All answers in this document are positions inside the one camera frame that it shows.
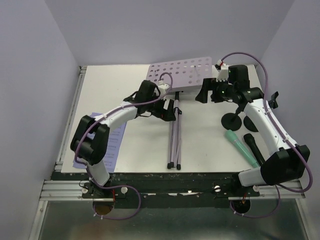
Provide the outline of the white music stand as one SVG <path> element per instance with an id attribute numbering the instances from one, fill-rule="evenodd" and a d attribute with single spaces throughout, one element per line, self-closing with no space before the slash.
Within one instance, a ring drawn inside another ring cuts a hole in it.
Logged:
<path id="1" fill-rule="evenodd" d="M 182 148 L 182 110 L 180 93 L 191 91 L 202 86 L 204 78 L 212 76 L 212 58 L 210 56 L 176 61 L 153 63 L 148 67 L 146 79 L 159 85 L 160 75 L 169 73 L 173 78 L 171 93 L 174 94 L 173 113 L 175 121 L 169 122 L 169 159 L 167 169 L 181 169 Z"/>

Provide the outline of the green microphone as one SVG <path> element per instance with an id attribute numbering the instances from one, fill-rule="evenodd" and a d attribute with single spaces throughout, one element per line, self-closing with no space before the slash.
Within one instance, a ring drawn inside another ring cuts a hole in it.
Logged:
<path id="1" fill-rule="evenodd" d="M 232 130 L 227 130 L 224 133 L 224 136 L 231 144 L 233 144 L 237 151 L 253 168 L 258 168 L 260 166 L 257 160 L 253 157 L 250 151 L 245 147 L 245 145 L 240 141 L 238 136 Z"/>

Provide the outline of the sheet music page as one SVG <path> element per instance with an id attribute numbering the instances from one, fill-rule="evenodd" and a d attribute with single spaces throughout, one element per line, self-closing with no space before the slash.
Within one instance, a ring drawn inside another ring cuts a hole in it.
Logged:
<path id="1" fill-rule="evenodd" d="M 102 115 L 102 113 L 92 112 L 91 115 L 89 116 L 92 118 L 95 118 L 99 115 Z M 113 130 L 113 132 L 109 134 L 107 150 L 102 159 L 104 166 L 109 173 L 113 173 L 115 171 L 115 167 L 116 167 L 116 163 L 117 163 L 117 159 L 120 151 L 120 146 L 122 143 L 126 125 L 127 123 L 125 122 L 124 124 L 116 128 L 115 130 Z M 88 138 L 93 140 L 95 133 L 88 133 L 87 136 Z M 75 160 L 73 160 L 72 166 L 76 169 L 85 169 L 85 166 L 83 164 L 80 164 Z"/>

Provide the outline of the black microphone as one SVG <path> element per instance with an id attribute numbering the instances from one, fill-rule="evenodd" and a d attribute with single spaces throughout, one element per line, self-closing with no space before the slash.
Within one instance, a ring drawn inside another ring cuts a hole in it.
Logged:
<path id="1" fill-rule="evenodd" d="M 244 142 L 249 146 L 251 152 L 253 153 L 255 159 L 257 160 L 257 162 L 259 163 L 260 166 L 262 166 L 266 161 L 261 153 L 261 151 L 259 150 L 255 138 L 253 137 L 252 134 L 247 133 L 243 136 Z"/>

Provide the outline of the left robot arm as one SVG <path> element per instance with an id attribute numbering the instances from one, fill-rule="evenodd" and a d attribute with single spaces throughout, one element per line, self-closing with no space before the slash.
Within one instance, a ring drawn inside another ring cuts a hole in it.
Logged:
<path id="1" fill-rule="evenodd" d="M 107 197 L 111 191 L 108 183 L 110 174 L 103 163 L 110 134 L 146 112 L 165 122 L 174 121 L 174 101 L 171 99 L 167 109 L 164 108 L 165 97 L 171 90 L 172 85 L 162 80 L 159 85 L 143 80 L 139 89 L 113 110 L 96 117 L 85 115 L 80 119 L 70 149 L 74 152 L 75 162 L 84 165 L 90 179 L 95 182 L 93 191 L 99 197 Z"/>

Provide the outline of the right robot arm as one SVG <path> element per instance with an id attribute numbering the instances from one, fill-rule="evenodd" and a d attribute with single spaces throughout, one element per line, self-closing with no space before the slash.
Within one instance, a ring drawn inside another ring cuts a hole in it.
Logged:
<path id="1" fill-rule="evenodd" d="M 230 191 L 241 196 L 254 185 L 279 185 L 302 177 L 305 163 L 310 156 L 306 145 L 298 144 L 285 131 L 272 112 L 278 105 L 273 99 L 264 99 L 263 91 L 250 86 L 246 65 L 222 64 L 216 78 L 204 78 L 196 101 L 206 104 L 231 101 L 237 104 L 235 113 L 226 113 L 221 118 L 222 126 L 236 131 L 242 125 L 239 113 L 245 113 L 261 135 L 269 152 L 262 166 L 239 172 L 230 183 Z"/>

